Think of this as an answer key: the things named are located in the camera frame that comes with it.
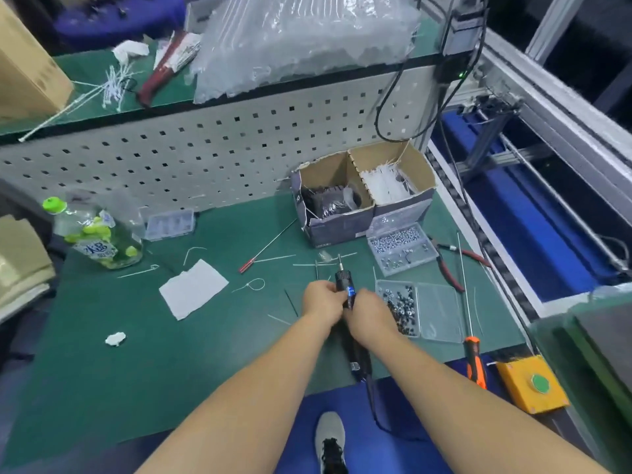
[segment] blue surface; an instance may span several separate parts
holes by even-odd
[[[490,361],[487,356],[482,358],[484,362]],[[464,359],[447,365],[465,375]],[[303,400],[276,473],[320,474],[314,445],[316,424],[323,412],[336,411],[344,423],[344,457],[350,474],[451,474],[452,470],[432,444],[393,379],[381,379],[376,386],[376,411],[382,425],[406,437],[428,439],[427,442],[400,440],[379,430],[371,416],[366,387],[360,383],[314,394]],[[488,370],[488,389],[508,399],[494,368]]]
[[[474,115],[444,115],[465,151],[482,128]],[[500,142],[493,153],[504,151]],[[616,274],[555,200],[523,166],[486,171],[468,192],[543,302],[591,291]]]
[[[184,0],[120,0],[116,6],[127,16],[121,18],[113,5],[103,6],[91,19],[82,7],[70,8],[59,15],[55,30],[69,47],[89,51],[114,47],[125,40],[140,41],[143,35],[159,39],[184,27]]]

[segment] plastic bottle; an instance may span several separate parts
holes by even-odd
[[[54,216],[54,234],[108,269],[136,264],[143,257],[142,240],[100,206],[51,197],[42,207]]]

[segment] white sneaker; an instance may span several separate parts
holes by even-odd
[[[330,411],[320,416],[314,441],[321,474],[348,474],[344,463],[344,426],[338,414]]]

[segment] pliers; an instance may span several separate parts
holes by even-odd
[[[454,252],[458,253],[459,252],[459,248],[457,248],[456,246],[453,246],[453,245],[443,245],[442,243],[439,243],[438,241],[436,241],[435,239],[432,239],[432,238],[431,238],[431,243],[432,243],[432,246],[434,246],[434,248],[438,252],[437,262],[438,262],[438,268],[441,271],[441,274],[443,275],[444,278],[446,278],[446,281],[450,284],[450,286],[454,287],[454,289],[456,291],[458,291],[459,293],[464,293],[465,289],[456,280],[456,278],[454,276],[452,276],[452,273],[447,268],[446,262],[443,261],[443,256],[441,255],[441,251],[440,251],[441,249],[444,249],[444,250],[454,251]],[[474,253],[472,251],[461,250],[461,254],[463,256],[467,256],[469,258],[472,258],[474,261],[478,261],[483,266],[486,266],[488,268],[492,267],[492,265],[490,263],[488,263],[485,258],[483,258],[482,256],[478,256],[478,254],[476,254],[476,253]]]

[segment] electric screwdriver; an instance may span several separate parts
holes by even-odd
[[[353,279],[351,271],[343,268],[343,262],[338,254],[338,264],[340,270],[336,272],[336,291],[346,291],[347,300],[343,304],[344,309],[353,309],[355,302],[355,288],[353,287]],[[373,374],[371,366],[371,357],[368,350],[353,339],[349,332],[349,327],[344,321],[339,323],[339,329],[343,342],[343,349],[349,359],[353,377],[357,382],[366,381],[367,377]]]

